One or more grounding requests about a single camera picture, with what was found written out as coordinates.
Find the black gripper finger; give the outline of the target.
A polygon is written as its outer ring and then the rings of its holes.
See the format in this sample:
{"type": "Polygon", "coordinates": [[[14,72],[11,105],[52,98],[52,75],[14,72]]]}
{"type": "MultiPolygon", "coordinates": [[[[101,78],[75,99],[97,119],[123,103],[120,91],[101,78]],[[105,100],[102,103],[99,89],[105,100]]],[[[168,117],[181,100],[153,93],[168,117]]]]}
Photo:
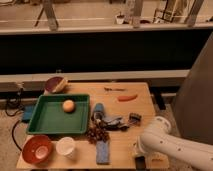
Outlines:
{"type": "Polygon", "coordinates": [[[146,171],[145,158],[143,156],[135,158],[136,171],[146,171]]]}

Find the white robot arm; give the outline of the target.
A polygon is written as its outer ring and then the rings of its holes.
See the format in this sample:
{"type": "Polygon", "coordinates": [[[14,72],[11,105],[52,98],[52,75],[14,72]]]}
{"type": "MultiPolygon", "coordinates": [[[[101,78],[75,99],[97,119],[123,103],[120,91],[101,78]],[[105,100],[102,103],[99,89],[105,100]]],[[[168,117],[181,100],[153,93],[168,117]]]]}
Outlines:
{"type": "Polygon", "coordinates": [[[170,135],[171,124],[161,116],[155,117],[138,136],[134,145],[136,156],[160,152],[184,161],[201,171],[213,171],[213,145],[170,135]]]}

